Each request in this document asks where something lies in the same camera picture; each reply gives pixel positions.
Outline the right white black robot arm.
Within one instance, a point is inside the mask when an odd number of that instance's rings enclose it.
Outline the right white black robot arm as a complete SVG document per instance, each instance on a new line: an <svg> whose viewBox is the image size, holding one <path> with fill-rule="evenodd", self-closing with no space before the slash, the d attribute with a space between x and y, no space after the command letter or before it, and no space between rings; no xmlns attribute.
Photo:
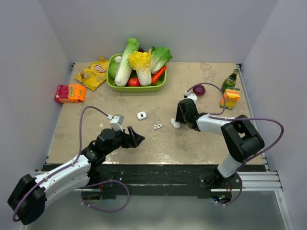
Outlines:
<svg viewBox="0 0 307 230"><path fill-rule="evenodd" d="M199 113L192 99L181 100L177 104L174 125L186 124L198 132L211 132L224 137L229 155L213 171L207 181L219 188L225 188L231 182L237 169L247 159L264 148L264 140L245 115L236 118L215 117Z"/></svg>

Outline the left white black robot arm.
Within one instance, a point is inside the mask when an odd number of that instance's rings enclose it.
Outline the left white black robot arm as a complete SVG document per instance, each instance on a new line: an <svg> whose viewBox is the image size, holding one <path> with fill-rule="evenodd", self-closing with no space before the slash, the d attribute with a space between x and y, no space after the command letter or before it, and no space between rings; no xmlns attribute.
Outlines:
<svg viewBox="0 0 307 230"><path fill-rule="evenodd" d="M96 187L99 176L94 171L106 156L118 148L136 148L144 139L130 126L128 133L106 128L67 163L36 177L24 175L7 201L13 210L13 221L28 225L37 220L48 205L70 191Z"/></svg>

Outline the white gold-rimmed charging case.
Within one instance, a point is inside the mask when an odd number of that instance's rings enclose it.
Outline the white gold-rimmed charging case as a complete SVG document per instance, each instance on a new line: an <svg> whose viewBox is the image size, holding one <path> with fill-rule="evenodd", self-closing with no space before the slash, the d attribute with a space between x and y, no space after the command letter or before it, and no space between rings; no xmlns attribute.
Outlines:
<svg viewBox="0 0 307 230"><path fill-rule="evenodd" d="M137 113L137 119L138 120L144 120L147 118L147 114L145 112L139 112Z"/></svg>

